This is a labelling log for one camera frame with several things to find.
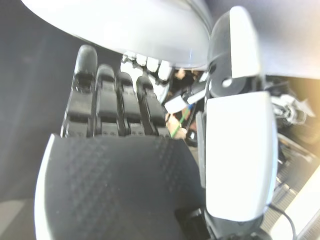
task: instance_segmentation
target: black cable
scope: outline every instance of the black cable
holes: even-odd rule
[[[272,210],[278,212],[279,214],[282,214],[283,216],[286,217],[286,219],[289,221],[291,228],[292,228],[292,240],[297,240],[297,234],[296,234],[296,228],[295,228],[295,224],[292,221],[292,219],[285,213],[285,211],[282,211],[281,209],[277,208],[276,206],[270,204],[269,208],[271,208]]]

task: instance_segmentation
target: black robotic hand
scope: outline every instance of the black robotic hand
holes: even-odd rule
[[[178,212],[205,205],[198,166],[171,139],[149,80],[97,69],[80,48],[61,128],[52,135],[35,194],[39,240],[184,240]]]

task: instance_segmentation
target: dark background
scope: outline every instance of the dark background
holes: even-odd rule
[[[0,202],[34,197],[51,133],[60,133],[79,47],[20,0],[0,0]],[[121,56],[96,46],[118,70]]]

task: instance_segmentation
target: green wire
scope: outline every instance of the green wire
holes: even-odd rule
[[[175,137],[175,135],[177,134],[177,132],[178,132],[178,130],[179,130],[179,128],[180,128],[180,124],[183,123],[183,121],[185,120],[185,118],[186,118],[186,116],[187,116],[187,114],[188,114],[189,112],[190,112],[190,109],[187,108],[186,111],[185,111],[185,113],[183,114],[182,118],[180,119],[178,126],[176,127],[176,129],[175,129],[175,130],[171,133],[171,135],[170,135],[172,139],[173,139],[173,138]]]

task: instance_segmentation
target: cable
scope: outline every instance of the cable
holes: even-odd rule
[[[274,206],[272,204],[269,204],[269,208],[278,212],[279,214],[282,214],[283,216],[286,217],[286,219],[288,219],[288,221],[291,225],[291,228],[292,228],[292,240],[297,240],[296,228],[295,228],[295,224],[292,221],[292,219],[285,213],[285,211],[282,211],[281,209],[277,208],[276,206]]]
[[[183,121],[185,120],[186,116],[188,115],[188,113],[190,112],[190,109],[192,108],[192,105],[189,105],[188,108],[186,109],[186,111],[184,112],[183,116],[181,117],[178,126],[176,127],[176,129],[171,133],[171,138],[173,139],[175,137],[175,135],[177,134],[178,130],[180,129],[180,124],[183,123]]]

